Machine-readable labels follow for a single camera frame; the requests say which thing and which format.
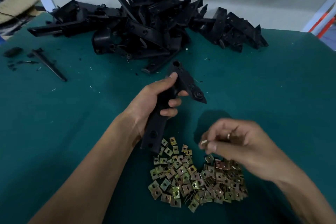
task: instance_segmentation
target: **green table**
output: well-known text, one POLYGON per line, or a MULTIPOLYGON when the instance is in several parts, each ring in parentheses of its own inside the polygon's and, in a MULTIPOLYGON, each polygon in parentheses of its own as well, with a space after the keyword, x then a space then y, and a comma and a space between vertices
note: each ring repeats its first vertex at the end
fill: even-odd
MULTIPOLYGON (((42 14, 29 26, 50 19, 42 14)), ((19 46, 14 61, 43 48, 68 78, 62 82, 42 64, 7 68, 0 57, 0 223, 25 223, 61 186, 143 86, 164 77, 141 72, 146 61, 95 55, 92 32, 72 38, 35 38, 25 29, 1 46, 19 46)), ((268 48, 222 50, 190 32, 192 45, 177 58, 198 81, 208 104, 189 98, 167 125, 166 136, 187 144, 198 168, 204 162, 200 135, 221 116, 258 122, 317 184, 336 207, 336 55, 309 33, 263 30, 268 48)), ((148 190, 152 158, 136 148, 129 158, 105 217, 106 223, 276 223, 283 198, 272 184, 246 174, 250 197, 242 202, 171 208, 148 190)))

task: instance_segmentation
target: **pile of black plastic parts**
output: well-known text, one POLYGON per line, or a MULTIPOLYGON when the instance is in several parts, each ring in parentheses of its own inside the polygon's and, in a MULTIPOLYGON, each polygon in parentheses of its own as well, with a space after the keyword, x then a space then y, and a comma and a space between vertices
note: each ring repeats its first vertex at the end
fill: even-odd
POLYGON ((92 37, 96 54, 118 53, 126 59, 149 59, 143 72, 153 73, 190 43, 189 27, 212 44, 241 52, 243 43, 267 47, 260 25, 218 8, 214 17, 204 18, 203 0, 118 0, 120 8, 70 1, 50 13, 54 21, 29 28, 34 36, 67 37, 97 30, 92 37))

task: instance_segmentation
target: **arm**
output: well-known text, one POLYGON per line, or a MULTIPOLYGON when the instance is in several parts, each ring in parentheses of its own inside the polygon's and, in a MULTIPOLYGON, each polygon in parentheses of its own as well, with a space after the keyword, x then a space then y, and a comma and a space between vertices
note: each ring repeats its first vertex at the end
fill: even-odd
MULTIPOLYGON (((144 133, 157 95, 175 83, 177 74, 147 85, 107 128, 65 183, 33 216, 29 224, 102 223, 113 191, 135 144, 144 133)), ((181 104, 171 99, 170 107, 181 104)), ((162 110, 161 115, 173 117, 176 108, 162 110)))
POLYGON ((336 223, 333 209, 316 185, 255 122, 220 119, 203 134, 201 142, 205 140, 208 144, 199 147, 207 154, 233 159, 259 178, 274 182, 303 223, 336 223))

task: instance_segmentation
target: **forearm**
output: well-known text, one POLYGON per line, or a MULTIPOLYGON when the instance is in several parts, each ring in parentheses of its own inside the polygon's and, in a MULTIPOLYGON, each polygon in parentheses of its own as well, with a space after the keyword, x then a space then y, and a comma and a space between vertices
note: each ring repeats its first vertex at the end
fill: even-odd
POLYGON ((29 224, 101 223, 138 133, 120 114, 29 224))
POLYGON ((299 167, 292 169, 290 179, 275 184, 282 190, 293 211, 304 224, 336 223, 336 215, 320 190, 299 167))

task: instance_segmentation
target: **workbench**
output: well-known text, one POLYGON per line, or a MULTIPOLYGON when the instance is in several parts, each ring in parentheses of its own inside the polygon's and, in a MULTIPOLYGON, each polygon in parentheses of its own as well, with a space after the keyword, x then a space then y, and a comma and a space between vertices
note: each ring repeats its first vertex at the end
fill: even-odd
MULTIPOLYGON (((41 14, 28 26, 44 25, 41 14)), ((336 208, 334 171, 336 55, 310 33, 262 30, 268 48, 244 46, 242 53, 221 49, 188 31, 192 44, 177 55, 204 92, 207 104, 183 99, 165 137, 193 150, 197 168, 204 152, 200 136, 220 117, 254 120, 316 183, 336 208)), ((0 56, 0 223, 26 223, 63 184, 112 120, 166 68, 141 72, 146 60, 117 54, 96 55, 92 32, 65 37, 34 37, 23 28, 1 46, 24 49, 12 60, 29 60, 31 49, 45 56, 68 82, 42 64, 7 67, 0 56)), ((105 223, 277 223, 288 208, 269 182, 245 171, 249 197, 242 202, 172 208, 154 201, 148 190, 153 158, 137 146, 112 197, 105 223)))

